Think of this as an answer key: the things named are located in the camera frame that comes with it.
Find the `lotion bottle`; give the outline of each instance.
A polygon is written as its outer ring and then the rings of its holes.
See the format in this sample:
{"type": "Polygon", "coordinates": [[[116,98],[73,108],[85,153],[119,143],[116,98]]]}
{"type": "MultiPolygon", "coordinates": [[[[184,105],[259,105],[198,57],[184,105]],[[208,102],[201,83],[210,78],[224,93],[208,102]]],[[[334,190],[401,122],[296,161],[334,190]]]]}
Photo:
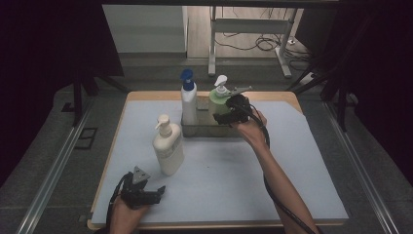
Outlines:
{"type": "Polygon", "coordinates": [[[209,104],[208,104],[208,116],[211,125],[217,125],[218,123],[213,118],[213,114],[225,114],[230,112],[225,102],[229,98],[228,89],[225,87],[227,77],[224,75],[218,76],[215,82],[215,89],[209,92],[209,104]]]}
{"type": "Polygon", "coordinates": [[[170,123],[168,115],[162,114],[158,117],[156,129],[159,129],[159,133],[153,140],[153,146],[161,171],[172,176],[184,159],[180,127],[170,123]]]}
{"type": "Polygon", "coordinates": [[[183,70],[180,76],[182,80],[182,131],[188,137],[196,133],[197,128],[195,126],[198,125],[197,84],[195,84],[192,77],[193,72],[191,69],[183,70]]]}

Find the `blue-capped bottle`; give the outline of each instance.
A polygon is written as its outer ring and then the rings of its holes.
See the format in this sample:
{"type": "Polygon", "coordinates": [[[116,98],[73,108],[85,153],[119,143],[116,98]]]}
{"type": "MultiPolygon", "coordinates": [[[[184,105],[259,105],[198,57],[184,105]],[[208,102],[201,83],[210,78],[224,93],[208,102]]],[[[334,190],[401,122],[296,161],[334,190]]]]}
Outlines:
{"type": "Polygon", "coordinates": [[[189,136],[195,133],[195,126],[198,125],[197,84],[193,80],[191,69],[183,70],[180,79],[182,80],[182,124],[185,126],[183,132],[185,136],[189,136]]]}

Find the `bottle label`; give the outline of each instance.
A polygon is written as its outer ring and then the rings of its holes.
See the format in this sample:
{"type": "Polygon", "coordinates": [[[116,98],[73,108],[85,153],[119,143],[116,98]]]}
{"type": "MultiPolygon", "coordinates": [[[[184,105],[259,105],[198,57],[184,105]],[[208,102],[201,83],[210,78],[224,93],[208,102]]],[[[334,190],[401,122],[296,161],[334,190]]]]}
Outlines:
{"type": "Polygon", "coordinates": [[[170,157],[173,154],[173,152],[175,151],[175,149],[178,147],[179,143],[181,142],[181,139],[182,139],[182,137],[179,137],[173,143],[172,147],[167,149],[167,150],[163,150],[163,151],[156,150],[157,156],[160,157],[160,158],[163,158],[163,159],[170,157]]]}

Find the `pump nozzle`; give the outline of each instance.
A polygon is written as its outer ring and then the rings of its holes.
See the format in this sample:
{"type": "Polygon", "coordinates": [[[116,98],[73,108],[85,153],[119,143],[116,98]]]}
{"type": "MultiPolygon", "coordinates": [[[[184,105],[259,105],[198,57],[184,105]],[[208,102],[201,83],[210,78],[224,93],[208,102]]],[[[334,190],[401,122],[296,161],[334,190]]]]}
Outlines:
{"type": "Polygon", "coordinates": [[[219,97],[224,97],[228,92],[227,88],[224,86],[227,82],[228,78],[225,75],[220,75],[216,79],[215,86],[216,86],[216,94],[219,97]]]}
{"type": "Polygon", "coordinates": [[[158,124],[155,129],[160,129],[159,133],[163,137],[169,136],[172,133],[172,128],[169,125],[169,116],[167,114],[162,114],[158,117],[158,124]]]}

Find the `pump dispenser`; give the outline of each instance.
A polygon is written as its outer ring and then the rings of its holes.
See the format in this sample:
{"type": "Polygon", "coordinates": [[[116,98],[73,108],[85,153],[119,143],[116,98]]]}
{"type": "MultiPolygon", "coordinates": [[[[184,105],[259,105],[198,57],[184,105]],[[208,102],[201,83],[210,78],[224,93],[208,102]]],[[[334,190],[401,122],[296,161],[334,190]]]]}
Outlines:
{"type": "Polygon", "coordinates": [[[183,162],[182,135],[180,127],[169,122],[169,116],[162,114],[158,117],[159,133],[153,140],[161,171],[172,176],[183,162]]]}
{"type": "Polygon", "coordinates": [[[229,91],[225,87],[227,80],[228,78],[225,75],[218,76],[215,82],[216,88],[209,92],[208,115],[211,125],[217,125],[213,119],[213,114],[225,114],[230,111],[225,105],[225,102],[229,98],[229,91]]]}

